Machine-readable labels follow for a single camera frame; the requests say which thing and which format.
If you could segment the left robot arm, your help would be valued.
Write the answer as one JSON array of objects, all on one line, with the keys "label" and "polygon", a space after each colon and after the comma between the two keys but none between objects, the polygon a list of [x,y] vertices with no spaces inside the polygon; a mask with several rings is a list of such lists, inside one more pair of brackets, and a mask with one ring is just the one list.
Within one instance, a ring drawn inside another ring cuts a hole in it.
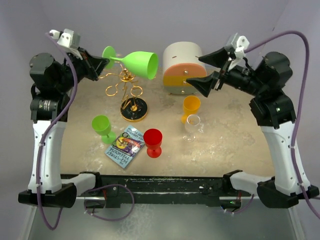
[{"label": "left robot arm", "polygon": [[29,61],[29,75],[34,82],[30,90],[34,157],[27,189],[18,194],[21,204],[71,208],[82,193],[98,196],[103,191],[98,172],[84,171],[70,179],[61,178],[61,148],[68,121],[65,108],[73,100],[68,92],[84,78],[97,81],[110,62],[83,48],[78,51],[79,56],[66,53],[63,63],[47,52]]}]

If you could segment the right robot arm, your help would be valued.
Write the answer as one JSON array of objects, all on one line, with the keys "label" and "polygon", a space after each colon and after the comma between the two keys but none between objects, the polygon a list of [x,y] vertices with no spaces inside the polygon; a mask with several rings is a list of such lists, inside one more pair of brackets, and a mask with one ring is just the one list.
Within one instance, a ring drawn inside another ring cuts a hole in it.
[{"label": "right robot arm", "polygon": [[200,56],[202,63],[219,68],[205,77],[188,78],[187,82],[207,97],[211,90],[229,85],[252,96],[250,110],[268,144],[275,175],[260,177],[235,170],[224,174],[222,190],[228,196],[245,191],[258,196],[271,209],[288,209],[301,199],[317,197],[318,187],[307,179],[299,151],[292,146],[298,124],[292,100],[283,87],[293,72],[289,59],[282,53],[267,53],[258,67],[232,66],[235,54],[224,48]]}]

